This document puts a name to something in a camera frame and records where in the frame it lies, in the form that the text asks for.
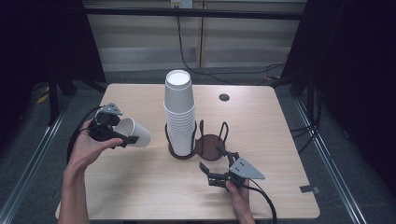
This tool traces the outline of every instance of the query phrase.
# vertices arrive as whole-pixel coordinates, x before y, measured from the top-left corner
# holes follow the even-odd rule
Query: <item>metal rail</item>
[[[25,13],[50,14],[92,14],[92,15],[124,15],[124,16],[166,16],[166,17],[208,17],[208,18],[238,18],[261,20],[324,20],[324,15],[309,15],[306,13],[237,11],[215,9],[164,8],[164,7],[20,7]]]
[[[23,200],[24,195],[26,194],[30,184],[32,183],[33,178],[35,177],[35,173],[50,146],[53,137],[58,132],[59,126],[61,125],[62,120],[64,118],[64,113],[65,111],[67,111],[67,108],[71,105],[72,99],[73,99],[72,97],[69,97],[68,102],[66,102],[66,105],[62,110],[61,114],[52,123],[52,125],[47,128],[43,138],[41,139],[40,144],[38,144],[38,147],[35,150],[35,154],[30,159],[17,185],[14,187],[14,190],[12,190],[11,194],[8,196],[6,202],[1,208],[0,211],[1,224],[11,223],[12,219],[14,218]]]
[[[301,99],[298,99],[295,101],[295,103],[297,105],[301,117],[303,118],[305,126],[307,127],[310,126],[311,121],[309,120],[309,117],[306,114],[306,108],[303,101]],[[332,178],[332,182],[334,183],[335,188],[340,194],[340,197],[344,203],[344,206],[346,207],[346,210],[348,211],[350,217],[352,218],[353,223],[367,224],[364,215],[359,207],[359,204],[357,203],[355,197],[350,192],[347,183],[344,181],[344,178],[341,176],[340,172],[338,171],[338,168],[334,160],[332,159],[332,154],[329,152],[329,149],[327,149],[320,134],[318,132],[315,134],[315,131],[313,129],[309,130],[309,134],[311,134],[311,137],[313,137],[318,153],[322,158],[323,163],[327,171],[329,172],[330,177]]]

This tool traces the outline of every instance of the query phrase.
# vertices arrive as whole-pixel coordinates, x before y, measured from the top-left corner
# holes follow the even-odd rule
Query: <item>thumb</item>
[[[110,140],[107,140],[103,142],[103,149],[107,149],[110,147],[116,147],[118,145],[122,144],[122,139],[120,138],[112,138]]]
[[[236,188],[236,186],[230,182],[230,180],[227,180],[225,182],[225,187],[227,187],[227,189],[231,192],[232,195],[234,195],[235,193],[238,193],[238,189]]]

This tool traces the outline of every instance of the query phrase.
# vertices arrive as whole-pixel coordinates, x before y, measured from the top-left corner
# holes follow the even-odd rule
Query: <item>white paper cup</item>
[[[163,101],[163,107],[165,108],[165,113],[166,113],[166,115],[167,115],[167,116],[170,116],[170,117],[174,117],[174,118],[184,118],[184,117],[187,117],[187,116],[189,116],[189,115],[195,113],[195,103],[194,103],[194,105],[192,106],[192,108],[190,108],[189,111],[186,111],[186,112],[183,112],[183,113],[175,113],[175,112],[172,112],[171,110],[169,110],[168,108],[166,108],[165,101]]]
[[[178,137],[177,135],[182,135],[182,136],[188,135],[188,134],[192,133],[193,131],[194,131],[194,127],[192,125],[183,127],[182,129],[178,129],[178,128],[175,128],[172,126],[169,126],[169,128],[168,128],[168,132],[170,132],[175,137]]]
[[[138,136],[136,143],[128,144],[131,147],[146,147],[151,141],[151,133],[132,118],[125,118],[114,129],[114,132],[125,136]]]
[[[165,108],[171,113],[186,113],[194,107],[190,74],[183,70],[168,73],[165,81]]]
[[[169,130],[167,131],[172,149],[174,150],[175,154],[177,154],[178,156],[187,156],[192,152],[192,149],[195,148],[195,139],[194,139],[193,146],[191,149],[193,130],[191,131],[190,134],[185,134],[184,136],[181,136],[179,134],[174,135],[170,133]]]
[[[191,117],[189,119],[181,119],[181,120],[167,118],[166,120],[167,120],[167,123],[169,123],[169,125],[176,126],[176,127],[193,126],[195,123],[194,117]]]
[[[172,132],[171,130],[168,130],[168,133],[172,136],[173,139],[180,139],[180,140],[185,140],[185,139],[191,138],[193,132],[194,132],[194,129],[192,129],[192,131],[186,131],[184,133],[175,133],[175,132]]]
[[[168,122],[168,131],[173,131],[174,133],[185,133],[188,131],[193,131],[194,127],[195,127],[195,122],[193,120],[190,123],[184,123],[184,124]]]
[[[166,116],[166,118],[167,119],[171,119],[171,120],[174,120],[174,121],[183,121],[183,120],[190,120],[190,119],[195,119],[195,113],[191,113],[191,114],[189,114],[189,115],[186,115],[186,116],[171,116],[171,115],[169,115],[169,114],[165,114],[165,116]]]

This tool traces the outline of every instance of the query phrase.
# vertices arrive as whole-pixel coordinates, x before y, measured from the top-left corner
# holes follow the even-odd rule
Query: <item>black wire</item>
[[[276,69],[277,67],[279,67],[279,66],[285,64],[285,63],[274,63],[274,64],[270,64],[270,65],[268,65],[268,66],[266,67],[266,69],[261,70],[261,71],[255,71],[255,72],[215,72],[215,73],[203,73],[203,72],[194,71],[194,70],[192,70],[192,69],[187,65],[186,59],[185,59],[185,57],[184,57],[183,43],[182,43],[182,40],[181,40],[181,31],[180,31],[180,17],[177,17],[177,30],[178,30],[178,43],[179,43],[179,50],[180,50],[181,61],[183,62],[184,66],[185,66],[189,71],[191,71],[191,72],[193,72],[193,73],[195,73],[195,74],[198,74],[198,75],[213,77],[213,78],[215,78],[215,79],[217,79],[217,80],[219,80],[219,81],[221,81],[221,82],[225,82],[225,83],[230,84],[230,85],[236,85],[236,84],[234,84],[234,83],[232,83],[232,82],[229,82],[229,81],[226,81],[226,80],[224,80],[224,79],[215,77],[215,76],[213,76],[213,75],[230,75],[230,74],[239,74],[239,75],[244,75],[244,74],[245,74],[245,75],[248,75],[248,74],[267,73],[267,76],[265,77],[265,80],[266,80],[266,79],[268,78],[268,72],[269,72],[269,71],[274,70],[274,69]],[[262,82],[260,82],[260,83],[258,83],[258,84],[256,84],[256,86],[260,86],[263,82],[265,82],[265,80],[262,81]]]
[[[280,80],[280,77],[268,77],[268,78],[270,78],[272,80]]]
[[[293,132],[299,132],[299,131],[302,131],[302,130],[307,130],[307,129],[310,129],[310,128],[313,128],[315,125],[308,125],[308,126],[305,126],[305,127],[303,127],[303,128],[299,128],[299,129],[290,129],[290,131],[293,133]]]
[[[312,129],[314,129],[314,131],[313,131],[311,137],[308,139],[308,141],[303,145],[303,147],[300,148],[300,149],[298,150],[298,153],[301,153],[302,151],[304,151],[304,150],[306,149],[306,147],[308,147],[309,143],[310,143],[310,142],[317,136],[317,134],[318,134],[319,124],[320,124],[320,117],[321,117],[321,110],[322,110],[322,102],[323,102],[323,96],[320,94],[320,92],[319,92],[318,89],[316,89],[316,96],[317,96],[317,98],[316,98],[316,103],[317,103],[317,107],[318,107],[318,117],[315,119],[315,121],[314,121],[313,124],[311,124],[310,126],[308,126],[309,128],[306,127],[306,130],[305,130],[304,133],[307,133],[308,131],[310,132],[310,131],[312,131]],[[300,135],[297,134],[297,135],[294,135],[293,138],[295,139],[295,138],[297,138],[297,137],[299,137],[299,136],[300,136]]]
[[[100,109],[100,108],[102,108],[102,107],[101,107],[101,106],[97,106],[97,107],[91,109],[91,110],[83,117],[83,119],[79,122],[77,128],[74,130],[73,135],[72,135],[72,137],[70,138],[69,145],[68,145],[68,147],[67,147],[67,155],[66,155],[66,161],[67,161],[67,163],[69,163],[69,161],[70,161],[70,156],[72,155],[73,147],[74,147],[74,144],[76,143],[76,140],[77,140],[77,137],[78,137],[79,133],[82,132],[83,130],[86,130],[86,129],[80,130],[82,124],[84,123],[84,121],[87,119],[87,117],[88,117],[93,111],[98,110],[98,109]]]
[[[335,19],[335,22],[334,22],[334,24],[332,25],[332,30],[331,30],[331,34],[330,34],[330,37],[329,37],[329,39],[328,39],[328,41],[327,41],[327,44],[326,44],[326,47],[325,47],[325,49],[326,50],[324,50],[323,52],[327,52],[327,49],[329,48],[329,46],[330,46],[330,44],[331,44],[331,42],[332,42],[332,38],[333,38],[333,36],[334,36],[334,34],[335,34],[335,29],[336,29],[336,27],[337,27],[337,23],[338,23],[338,21],[339,21],[339,19],[340,19],[340,17],[341,17],[341,13],[343,12],[343,9],[344,9],[344,6],[345,6],[345,4],[346,4],[346,1],[347,0],[344,0],[343,1],[343,4],[341,5],[341,8],[340,8],[340,10],[338,10],[338,14],[337,14],[337,17],[336,17],[336,19]],[[323,99],[323,97],[322,96],[320,96],[320,105],[321,105],[321,102],[322,102],[322,99]],[[311,139],[305,144],[305,147],[309,144],[309,142],[312,140],[312,137],[311,137]]]
[[[283,85],[284,83],[286,83],[286,84],[287,84],[287,83],[290,83],[290,81],[291,81],[294,77],[297,77],[297,76],[300,74],[300,70],[302,70],[302,69],[300,68],[299,70],[293,72],[291,75],[289,75],[289,76],[287,76],[287,77],[282,77],[282,78],[280,78],[279,80],[277,80],[277,81],[271,83],[269,86],[275,89],[275,88],[277,88],[277,87]]]
[[[317,134],[318,134],[318,128],[316,128],[316,129],[314,130],[314,133],[313,133],[312,136],[308,139],[308,141],[305,143],[305,145],[303,145],[303,147],[300,148],[300,149],[298,150],[298,153],[301,153],[302,151],[304,151],[304,150],[306,149],[306,147],[309,145],[309,143],[311,143],[311,141],[317,136]]]
[[[48,83],[47,82],[43,82],[43,83],[37,84],[35,87],[33,87],[32,91],[37,91],[37,90],[42,89],[42,88],[47,87],[47,86],[48,86]]]
[[[242,187],[245,188],[245,189],[251,189],[251,190],[257,191],[265,198],[265,200],[270,205],[271,212],[272,212],[272,215],[273,215],[272,223],[276,224],[277,223],[276,210],[275,210],[274,204],[272,203],[271,199],[268,197],[268,195],[265,193],[265,191],[254,180],[252,180],[252,179],[249,179],[249,180],[251,180],[259,189],[255,189],[253,187],[246,186],[246,185],[242,185]]]
[[[92,128],[81,129],[81,130],[79,130],[78,132],[81,133],[81,132],[83,132],[83,131],[85,131],[85,130],[92,130]]]

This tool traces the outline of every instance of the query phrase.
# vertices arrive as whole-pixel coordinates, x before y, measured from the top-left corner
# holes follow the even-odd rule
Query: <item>white wall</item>
[[[85,0],[84,4],[170,7],[170,0]],[[193,7],[303,12],[304,1],[193,1]],[[89,20],[106,72],[183,66],[176,18],[89,15]],[[180,24],[183,51],[190,67],[265,66],[284,62],[298,27],[297,21],[220,18],[180,18]]]

